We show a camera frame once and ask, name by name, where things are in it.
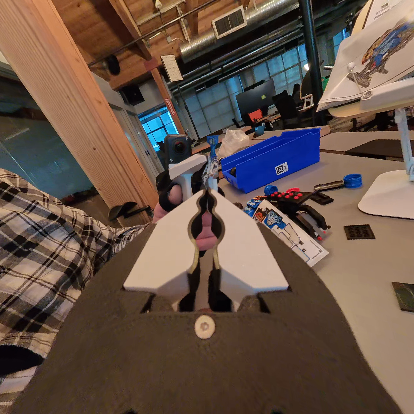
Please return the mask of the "person's plaid shirt torso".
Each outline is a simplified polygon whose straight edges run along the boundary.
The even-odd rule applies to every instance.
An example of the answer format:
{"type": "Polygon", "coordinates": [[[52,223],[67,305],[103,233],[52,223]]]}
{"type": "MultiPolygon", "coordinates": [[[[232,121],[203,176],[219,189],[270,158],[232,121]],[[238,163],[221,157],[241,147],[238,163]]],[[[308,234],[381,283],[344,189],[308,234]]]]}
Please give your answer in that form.
{"type": "Polygon", "coordinates": [[[0,201],[1,413],[9,413],[124,235],[5,169],[0,201]]]}

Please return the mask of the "blue Lego panel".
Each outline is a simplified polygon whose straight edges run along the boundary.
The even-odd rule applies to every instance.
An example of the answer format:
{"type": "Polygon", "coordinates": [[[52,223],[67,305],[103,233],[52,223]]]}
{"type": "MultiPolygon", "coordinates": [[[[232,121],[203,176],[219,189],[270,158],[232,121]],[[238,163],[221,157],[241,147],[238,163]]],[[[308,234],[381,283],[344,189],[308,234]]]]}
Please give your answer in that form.
{"type": "Polygon", "coordinates": [[[207,136],[207,143],[210,146],[210,154],[206,156],[207,162],[201,175],[202,189],[214,189],[224,197],[223,190],[218,186],[220,162],[216,153],[216,146],[219,143],[219,136],[207,136]]]}

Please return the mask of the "black support pole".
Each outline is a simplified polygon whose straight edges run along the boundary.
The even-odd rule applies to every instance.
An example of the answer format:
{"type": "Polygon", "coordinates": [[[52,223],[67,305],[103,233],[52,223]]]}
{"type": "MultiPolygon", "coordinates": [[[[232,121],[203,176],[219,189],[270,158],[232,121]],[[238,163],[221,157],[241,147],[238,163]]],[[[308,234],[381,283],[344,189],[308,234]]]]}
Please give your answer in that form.
{"type": "Polygon", "coordinates": [[[314,126],[324,126],[326,124],[325,113],[323,111],[316,111],[323,95],[323,87],[312,3],[310,0],[299,0],[298,2],[302,15],[303,37],[306,48],[309,67],[308,72],[310,74],[311,89],[314,102],[314,126]]]}

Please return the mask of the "person's left hand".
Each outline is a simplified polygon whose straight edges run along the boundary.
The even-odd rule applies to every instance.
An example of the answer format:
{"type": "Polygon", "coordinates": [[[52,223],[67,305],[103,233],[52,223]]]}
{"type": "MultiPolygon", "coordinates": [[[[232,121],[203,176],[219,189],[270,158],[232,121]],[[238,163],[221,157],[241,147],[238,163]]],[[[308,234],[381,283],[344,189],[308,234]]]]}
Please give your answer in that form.
{"type": "MultiPolygon", "coordinates": [[[[169,184],[167,188],[159,194],[158,203],[154,209],[152,223],[156,224],[182,202],[183,195],[180,185],[174,183],[169,184]]],[[[196,238],[196,244],[199,248],[201,257],[204,255],[205,251],[212,249],[217,241],[217,237],[211,230],[211,224],[212,215],[209,212],[205,212],[202,216],[202,231],[196,238]]]]}

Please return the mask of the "black toy truck chassis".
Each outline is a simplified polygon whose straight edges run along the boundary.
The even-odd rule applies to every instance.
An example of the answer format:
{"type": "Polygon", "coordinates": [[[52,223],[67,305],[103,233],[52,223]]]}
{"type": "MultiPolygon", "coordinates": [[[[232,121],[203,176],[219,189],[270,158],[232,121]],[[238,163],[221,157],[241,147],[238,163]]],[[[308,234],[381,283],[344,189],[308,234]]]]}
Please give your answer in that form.
{"type": "Polygon", "coordinates": [[[320,191],[311,193],[291,191],[289,193],[273,193],[266,196],[265,199],[314,240],[322,241],[326,237],[330,226],[327,225],[324,216],[306,202],[310,199],[320,205],[327,205],[333,202],[333,199],[329,196],[320,191]]]}

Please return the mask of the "silver air duct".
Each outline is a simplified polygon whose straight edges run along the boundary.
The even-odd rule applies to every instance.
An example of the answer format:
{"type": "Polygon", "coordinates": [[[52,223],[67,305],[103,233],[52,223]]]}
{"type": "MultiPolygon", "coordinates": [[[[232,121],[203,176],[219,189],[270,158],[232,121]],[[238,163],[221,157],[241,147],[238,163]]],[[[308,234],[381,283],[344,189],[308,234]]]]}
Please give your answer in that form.
{"type": "MultiPolygon", "coordinates": [[[[247,26],[236,31],[248,32],[261,25],[268,23],[276,18],[282,17],[289,12],[296,10],[299,7],[299,2],[294,0],[272,0],[265,1],[253,8],[245,9],[247,26]]],[[[236,32],[229,34],[221,39],[216,39],[212,28],[205,33],[197,35],[192,40],[180,45],[180,54],[184,62],[194,59],[196,56],[207,52],[218,41],[232,36],[236,32]]]]}

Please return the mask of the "white book stand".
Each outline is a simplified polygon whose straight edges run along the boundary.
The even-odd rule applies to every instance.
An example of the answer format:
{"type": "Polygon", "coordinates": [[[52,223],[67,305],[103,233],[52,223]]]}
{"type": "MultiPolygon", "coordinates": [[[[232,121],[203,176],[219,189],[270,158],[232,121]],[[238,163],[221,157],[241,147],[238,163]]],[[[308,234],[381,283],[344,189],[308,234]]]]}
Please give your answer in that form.
{"type": "MultiPolygon", "coordinates": [[[[414,97],[413,76],[406,74],[397,81],[376,86],[361,92],[361,108],[369,109],[377,104],[414,97]]],[[[400,134],[404,170],[390,171],[379,175],[358,204],[358,208],[369,215],[401,219],[414,218],[414,158],[411,149],[405,107],[393,109],[400,134]]]]}

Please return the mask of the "black office chair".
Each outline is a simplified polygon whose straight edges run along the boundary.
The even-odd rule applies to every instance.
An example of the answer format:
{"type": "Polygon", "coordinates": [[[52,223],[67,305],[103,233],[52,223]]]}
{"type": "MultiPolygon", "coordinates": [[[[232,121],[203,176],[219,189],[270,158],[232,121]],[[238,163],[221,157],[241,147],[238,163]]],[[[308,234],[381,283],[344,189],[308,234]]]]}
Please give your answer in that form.
{"type": "Polygon", "coordinates": [[[296,103],[287,90],[272,97],[272,101],[282,120],[283,129],[295,129],[301,127],[301,118],[296,103]]]}

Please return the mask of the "large black monitor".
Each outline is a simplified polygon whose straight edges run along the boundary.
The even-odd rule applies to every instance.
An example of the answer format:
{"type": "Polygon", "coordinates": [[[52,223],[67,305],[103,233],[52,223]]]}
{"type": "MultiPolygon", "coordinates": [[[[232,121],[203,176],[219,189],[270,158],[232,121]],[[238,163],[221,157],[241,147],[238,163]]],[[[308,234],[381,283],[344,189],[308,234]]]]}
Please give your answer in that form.
{"type": "Polygon", "coordinates": [[[273,79],[257,85],[256,87],[245,90],[236,95],[241,115],[254,112],[263,107],[270,107],[273,105],[273,97],[276,95],[273,79]]]}

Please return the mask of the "open instruction booklet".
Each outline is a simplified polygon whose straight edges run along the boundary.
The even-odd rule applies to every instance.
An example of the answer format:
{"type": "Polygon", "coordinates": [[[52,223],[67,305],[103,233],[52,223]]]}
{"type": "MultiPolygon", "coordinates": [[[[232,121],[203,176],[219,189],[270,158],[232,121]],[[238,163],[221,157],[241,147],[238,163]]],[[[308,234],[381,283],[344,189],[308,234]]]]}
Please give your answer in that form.
{"type": "Polygon", "coordinates": [[[368,98],[413,73],[413,8],[382,16],[339,48],[317,111],[368,98]]]}

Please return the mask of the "clear plastic bag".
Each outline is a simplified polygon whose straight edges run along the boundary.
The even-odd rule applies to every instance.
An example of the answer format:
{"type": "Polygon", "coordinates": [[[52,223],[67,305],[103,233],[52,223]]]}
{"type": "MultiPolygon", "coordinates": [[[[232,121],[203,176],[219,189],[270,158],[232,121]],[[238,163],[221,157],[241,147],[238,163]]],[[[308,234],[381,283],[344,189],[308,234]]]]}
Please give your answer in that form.
{"type": "Polygon", "coordinates": [[[249,136],[240,129],[228,129],[221,142],[218,159],[229,157],[234,153],[250,146],[249,136]]]}

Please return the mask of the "black wall box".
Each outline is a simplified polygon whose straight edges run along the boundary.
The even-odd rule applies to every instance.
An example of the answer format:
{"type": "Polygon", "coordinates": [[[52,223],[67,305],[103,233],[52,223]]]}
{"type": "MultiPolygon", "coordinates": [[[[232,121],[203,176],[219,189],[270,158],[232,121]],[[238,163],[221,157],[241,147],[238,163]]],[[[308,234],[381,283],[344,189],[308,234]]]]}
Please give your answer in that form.
{"type": "Polygon", "coordinates": [[[136,106],[144,102],[144,97],[138,85],[131,84],[119,90],[124,102],[131,106],[136,106]]]}

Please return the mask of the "black square studded plate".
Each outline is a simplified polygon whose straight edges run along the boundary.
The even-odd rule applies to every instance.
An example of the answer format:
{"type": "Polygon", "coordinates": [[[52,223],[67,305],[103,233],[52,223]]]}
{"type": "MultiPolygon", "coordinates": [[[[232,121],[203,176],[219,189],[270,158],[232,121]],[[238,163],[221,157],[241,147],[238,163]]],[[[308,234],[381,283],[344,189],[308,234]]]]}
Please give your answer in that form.
{"type": "Polygon", "coordinates": [[[373,233],[369,224],[364,225],[345,225],[344,232],[347,240],[375,240],[375,234],[373,233]]]}

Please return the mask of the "blue storage bin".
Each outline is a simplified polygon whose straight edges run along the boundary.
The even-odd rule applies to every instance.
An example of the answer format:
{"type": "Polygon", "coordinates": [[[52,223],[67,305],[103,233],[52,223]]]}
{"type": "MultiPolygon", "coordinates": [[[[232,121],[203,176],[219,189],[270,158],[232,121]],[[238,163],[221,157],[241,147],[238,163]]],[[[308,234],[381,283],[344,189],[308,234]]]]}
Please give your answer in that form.
{"type": "Polygon", "coordinates": [[[320,161],[320,127],[288,130],[221,160],[224,178],[250,193],[320,161]]]}

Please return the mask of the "white sign board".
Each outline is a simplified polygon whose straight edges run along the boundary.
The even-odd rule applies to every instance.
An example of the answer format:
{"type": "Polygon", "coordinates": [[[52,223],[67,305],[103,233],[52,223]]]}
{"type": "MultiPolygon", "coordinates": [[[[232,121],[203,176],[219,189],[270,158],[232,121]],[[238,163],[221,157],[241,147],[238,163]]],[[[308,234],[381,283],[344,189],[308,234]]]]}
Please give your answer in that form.
{"type": "Polygon", "coordinates": [[[169,80],[171,82],[183,81],[183,76],[180,72],[175,56],[174,55],[162,55],[160,58],[167,72],[169,80]]]}

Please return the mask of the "white air vent grille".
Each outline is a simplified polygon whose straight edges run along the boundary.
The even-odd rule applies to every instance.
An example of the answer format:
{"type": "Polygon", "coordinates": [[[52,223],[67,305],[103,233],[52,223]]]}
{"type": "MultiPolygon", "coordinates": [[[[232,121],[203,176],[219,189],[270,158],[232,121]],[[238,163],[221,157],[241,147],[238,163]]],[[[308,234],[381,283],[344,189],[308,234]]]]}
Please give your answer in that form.
{"type": "Polygon", "coordinates": [[[224,38],[246,26],[247,20],[243,6],[239,6],[212,20],[212,28],[216,39],[224,38]]]}

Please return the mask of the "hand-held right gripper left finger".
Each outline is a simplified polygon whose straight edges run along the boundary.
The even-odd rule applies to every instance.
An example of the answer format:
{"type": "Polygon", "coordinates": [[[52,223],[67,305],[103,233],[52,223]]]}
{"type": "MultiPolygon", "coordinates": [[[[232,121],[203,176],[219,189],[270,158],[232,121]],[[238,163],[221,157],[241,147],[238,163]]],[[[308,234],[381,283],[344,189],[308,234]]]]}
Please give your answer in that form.
{"type": "Polygon", "coordinates": [[[156,221],[124,282],[127,291],[153,293],[181,312],[195,308],[199,260],[208,250],[203,235],[206,192],[201,190],[156,221]]]}

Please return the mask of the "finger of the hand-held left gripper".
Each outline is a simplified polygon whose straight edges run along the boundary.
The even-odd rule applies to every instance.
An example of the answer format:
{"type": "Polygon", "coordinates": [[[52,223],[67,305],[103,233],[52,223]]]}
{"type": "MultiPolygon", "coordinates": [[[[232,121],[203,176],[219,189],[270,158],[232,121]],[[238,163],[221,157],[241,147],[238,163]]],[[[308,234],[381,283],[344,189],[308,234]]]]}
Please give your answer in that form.
{"type": "Polygon", "coordinates": [[[169,178],[178,178],[185,174],[192,176],[201,168],[205,168],[206,163],[207,157],[204,154],[194,154],[180,163],[170,163],[168,165],[169,178]]]}

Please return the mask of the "white sticker sheet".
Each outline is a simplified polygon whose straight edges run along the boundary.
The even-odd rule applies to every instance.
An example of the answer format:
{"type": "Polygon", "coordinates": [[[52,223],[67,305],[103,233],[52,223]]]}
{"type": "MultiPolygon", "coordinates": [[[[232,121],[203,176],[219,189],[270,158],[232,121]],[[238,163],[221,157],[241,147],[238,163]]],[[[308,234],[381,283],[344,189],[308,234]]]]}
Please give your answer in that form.
{"type": "Polygon", "coordinates": [[[317,241],[318,232],[305,229],[278,210],[267,200],[251,199],[243,211],[256,222],[272,231],[291,251],[312,267],[329,252],[317,241]]]}

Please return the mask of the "printed instruction sheet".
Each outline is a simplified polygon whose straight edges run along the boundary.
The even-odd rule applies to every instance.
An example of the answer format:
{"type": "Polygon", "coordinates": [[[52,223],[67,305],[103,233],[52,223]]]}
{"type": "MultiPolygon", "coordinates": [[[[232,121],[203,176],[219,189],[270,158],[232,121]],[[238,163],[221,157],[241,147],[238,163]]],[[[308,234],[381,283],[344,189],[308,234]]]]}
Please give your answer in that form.
{"type": "Polygon", "coordinates": [[[413,6],[412,0],[373,0],[368,8],[363,28],[401,7],[413,6]]]}

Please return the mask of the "black square flat tile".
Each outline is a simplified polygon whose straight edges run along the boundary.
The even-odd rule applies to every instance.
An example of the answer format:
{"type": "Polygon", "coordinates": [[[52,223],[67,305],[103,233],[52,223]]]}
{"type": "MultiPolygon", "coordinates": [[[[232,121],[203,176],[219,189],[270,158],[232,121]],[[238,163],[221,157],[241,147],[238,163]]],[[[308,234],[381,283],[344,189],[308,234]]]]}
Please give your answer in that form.
{"type": "Polygon", "coordinates": [[[392,287],[401,311],[414,312],[414,284],[392,282],[392,287]]]}

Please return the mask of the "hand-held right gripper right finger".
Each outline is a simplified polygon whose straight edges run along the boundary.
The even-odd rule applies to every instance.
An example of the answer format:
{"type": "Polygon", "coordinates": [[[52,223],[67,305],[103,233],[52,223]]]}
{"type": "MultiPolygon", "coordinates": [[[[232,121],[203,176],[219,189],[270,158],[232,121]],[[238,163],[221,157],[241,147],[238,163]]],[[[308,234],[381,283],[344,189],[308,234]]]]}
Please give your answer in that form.
{"type": "Polygon", "coordinates": [[[262,230],[242,210],[216,190],[209,190],[211,230],[217,238],[209,277],[209,306],[234,311],[247,296],[288,289],[262,230]]]}

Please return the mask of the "wooden support post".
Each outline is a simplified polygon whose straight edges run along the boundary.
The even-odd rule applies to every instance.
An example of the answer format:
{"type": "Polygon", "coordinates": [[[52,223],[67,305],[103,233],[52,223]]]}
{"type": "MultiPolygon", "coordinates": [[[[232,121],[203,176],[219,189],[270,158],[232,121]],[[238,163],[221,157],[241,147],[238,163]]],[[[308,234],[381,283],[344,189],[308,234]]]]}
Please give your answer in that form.
{"type": "Polygon", "coordinates": [[[108,207],[158,194],[52,1],[1,1],[1,52],[108,207]]]}

